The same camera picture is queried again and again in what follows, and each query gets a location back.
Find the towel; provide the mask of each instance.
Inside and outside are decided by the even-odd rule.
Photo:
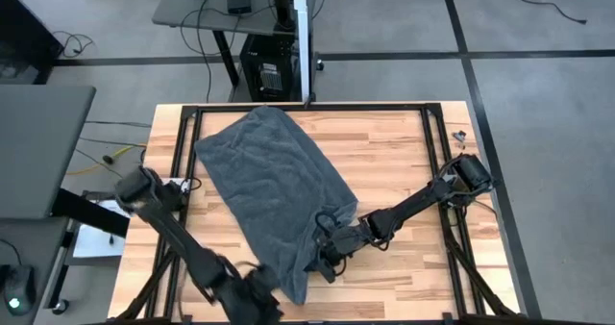
[[[308,264],[317,251],[319,212],[347,225],[357,198],[316,143],[285,112],[253,109],[195,144],[260,263],[274,269],[281,290],[306,302]]]

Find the desk leg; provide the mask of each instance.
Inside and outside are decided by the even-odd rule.
[[[52,209],[54,216],[67,216],[121,238],[126,237],[129,218],[111,212],[60,188]]]
[[[237,74],[237,68],[234,66],[233,56],[231,55],[231,50],[229,49],[229,44],[227,43],[226,37],[224,37],[224,32],[222,31],[212,31],[213,37],[215,38],[215,43],[218,44],[218,49],[220,50],[220,56],[222,57],[222,62],[227,67],[227,72],[229,73],[229,78],[231,78],[231,84],[233,87],[239,85],[239,75]]]

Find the wooden tabletop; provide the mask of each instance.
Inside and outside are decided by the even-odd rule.
[[[478,154],[465,102],[442,102],[441,105],[452,154]],[[154,168],[161,177],[170,173],[181,110],[182,105],[158,105],[156,110],[145,165]],[[201,137],[221,131],[243,114],[206,113]],[[417,111],[309,111],[288,112],[288,115],[314,139],[350,186],[359,200],[357,215],[396,205],[431,178]],[[182,172],[193,124],[188,121]],[[465,150],[451,137],[452,132],[459,130],[467,134]],[[433,133],[434,140],[438,141],[435,128]],[[435,147],[441,164],[439,143]],[[188,231],[202,245],[226,256],[232,263],[257,263],[200,162],[196,163],[195,175],[203,186],[190,197]],[[491,205],[486,194],[480,201]],[[508,307],[519,311],[495,215],[485,207],[472,205],[466,220],[480,274]],[[157,233],[138,217],[131,220],[109,316],[124,311],[147,281],[157,240]],[[462,280],[466,300],[471,300],[464,272]],[[160,296],[163,296],[166,283],[161,285]],[[348,260],[346,272],[335,283],[328,284],[318,273],[311,273],[307,302],[303,306],[293,305],[279,291],[275,296],[282,304],[283,320],[415,320],[440,319],[443,312],[455,314],[437,208],[433,206],[407,221],[386,252],[367,247],[355,253]],[[157,314],[161,314],[162,299],[159,297]],[[210,306],[189,280],[183,288],[182,301],[184,313],[192,314],[194,321],[227,320],[222,308]],[[468,311],[472,312],[472,302],[467,303]],[[175,320],[179,320],[177,314],[175,311]]]

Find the concrete floor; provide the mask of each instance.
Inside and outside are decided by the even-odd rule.
[[[471,50],[615,48],[615,0],[553,1],[588,24],[517,0],[455,3]],[[190,55],[177,29],[151,23],[159,0],[24,2],[50,30],[91,36],[96,46],[83,58]],[[318,51],[456,50],[444,0],[327,0],[314,28]],[[203,36],[206,49],[214,50],[209,34]],[[543,316],[613,322],[615,214],[608,185],[615,174],[610,157],[615,59],[494,60],[473,66]],[[222,65],[213,65],[212,74],[211,101],[227,100],[231,85]],[[54,85],[97,87],[90,119],[141,122],[151,120],[159,103],[203,102],[207,83],[200,64],[58,67],[49,79]],[[472,110],[459,61],[327,62],[316,92],[319,101],[466,100]],[[142,142],[148,131],[87,127],[83,135]],[[114,150],[83,142],[80,148],[96,158]],[[128,172],[136,163],[138,153],[131,153],[115,169]],[[77,155],[70,169],[88,165]],[[100,171],[66,177],[64,186],[105,190],[115,181]],[[42,314],[37,323],[104,320],[114,277],[112,268],[79,267],[69,274],[65,294],[78,304],[61,316]]]

